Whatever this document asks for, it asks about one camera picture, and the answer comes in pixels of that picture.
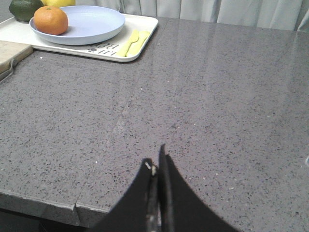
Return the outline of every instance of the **yellow plastic utensil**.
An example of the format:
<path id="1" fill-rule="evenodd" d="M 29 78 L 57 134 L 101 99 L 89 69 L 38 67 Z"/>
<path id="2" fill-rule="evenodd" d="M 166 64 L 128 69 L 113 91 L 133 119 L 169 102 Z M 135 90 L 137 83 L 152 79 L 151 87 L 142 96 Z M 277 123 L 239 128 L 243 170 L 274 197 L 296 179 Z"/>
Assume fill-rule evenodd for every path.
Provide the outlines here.
<path id="1" fill-rule="evenodd" d="M 139 31 L 134 29 L 128 41 L 120 48 L 116 53 L 118 56 L 126 57 L 126 54 L 132 43 L 136 42 L 139 39 Z"/>
<path id="2" fill-rule="evenodd" d="M 131 45 L 126 56 L 132 57 L 132 56 L 136 55 L 137 53 L 139 53 L 140 48 L 143 46 L 144 41 L 148 38 L 149 35 L 150 35 L 150 32 L 148 32 L 148 31 L 145 31 L 145 30 L 140 31 L 139 32 L 139 40 L 137 40 L 135 43 L 133 43 Z"/>

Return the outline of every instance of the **table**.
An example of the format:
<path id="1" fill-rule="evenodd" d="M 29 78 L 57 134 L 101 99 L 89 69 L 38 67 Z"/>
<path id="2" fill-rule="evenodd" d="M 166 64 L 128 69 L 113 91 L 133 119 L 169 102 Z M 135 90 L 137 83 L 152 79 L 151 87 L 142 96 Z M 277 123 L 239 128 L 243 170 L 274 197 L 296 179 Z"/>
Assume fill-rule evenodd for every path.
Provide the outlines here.
<path id="1" fill-rule="evenodd" d="M 35 51 L 0 83 L 0 208 L 90 227 L 165 143 L 239 230 L 306 231 L 308 57 L 306 33 L 167 18 L 131 63 Z"/>

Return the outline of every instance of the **wooden cutting board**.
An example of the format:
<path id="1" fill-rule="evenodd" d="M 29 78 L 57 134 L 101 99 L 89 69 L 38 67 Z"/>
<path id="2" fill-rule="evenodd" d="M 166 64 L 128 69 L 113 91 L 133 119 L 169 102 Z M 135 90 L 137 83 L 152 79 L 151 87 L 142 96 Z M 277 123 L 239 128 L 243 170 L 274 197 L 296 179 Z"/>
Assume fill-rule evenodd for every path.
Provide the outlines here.
<path id="1" fill-rule="evenodd" d="M 32 46 L 29 44 L 0 41 L 0 75 L 10 69 L 12 59 L 18 63 L 32 52 Z"/>

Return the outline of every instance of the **white tray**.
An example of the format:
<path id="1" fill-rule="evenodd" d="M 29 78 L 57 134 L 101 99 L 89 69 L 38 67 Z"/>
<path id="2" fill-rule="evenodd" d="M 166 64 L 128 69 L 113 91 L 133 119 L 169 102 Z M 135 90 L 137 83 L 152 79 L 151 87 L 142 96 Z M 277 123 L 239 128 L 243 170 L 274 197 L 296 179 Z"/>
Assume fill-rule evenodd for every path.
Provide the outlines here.
<path id="1" fill-rule="evenodd" d="M 129 62 L 135 60 L 143 48 L 149 41 L 154 32 L 158 20 L 152 17 L 138 16 L 125 14 L 126 22 L 122 30 L 115 37 L 101 43 L 90 45 L 70 46 L 51 43 L 39 38 L 32 30 L 28 23 L 21 23 L 16 21 L 13 17 L 0 23 L 0 40 L 30 44 L 33 48 L 59 52 L 65 54 L 79 55 L 83 57 L 91 57 L 105 60 L 112 60 L 118 62 Z M 150 32 L 150 36 L 146 39 L 139 53 L 132 57 L 120 57 L 116 55 L 117 51 L 129 39 L 132 31 L 146 30 Z"/>

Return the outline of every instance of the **black object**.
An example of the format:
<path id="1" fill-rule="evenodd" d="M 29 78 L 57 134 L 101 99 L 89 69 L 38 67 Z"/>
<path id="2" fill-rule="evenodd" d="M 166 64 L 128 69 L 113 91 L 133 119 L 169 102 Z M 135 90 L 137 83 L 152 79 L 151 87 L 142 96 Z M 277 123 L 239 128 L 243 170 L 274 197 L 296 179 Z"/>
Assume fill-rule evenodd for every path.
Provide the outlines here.
<path id="1" fill-rule="evenodd" d="M 164 147 L 159 168 L 144 159 L 122 199 L 88 232 L 158 232 L 158 205 L 162 232 L 237 232 L 194 194 Z"/>

